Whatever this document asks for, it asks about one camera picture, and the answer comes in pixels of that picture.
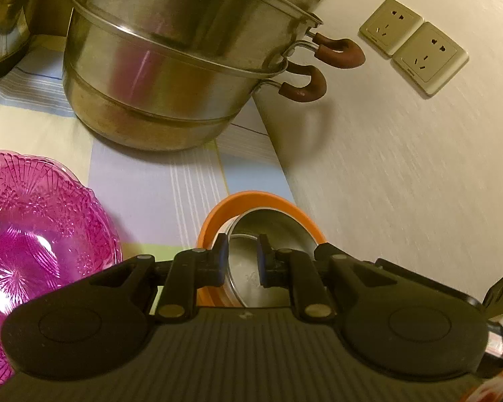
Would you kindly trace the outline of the person right hand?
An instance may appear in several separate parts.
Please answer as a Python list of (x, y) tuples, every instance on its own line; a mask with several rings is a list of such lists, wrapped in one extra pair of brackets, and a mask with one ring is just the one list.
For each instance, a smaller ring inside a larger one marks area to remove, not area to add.
[(461, 402), (503, 402), (503, 371), (464, 395)]

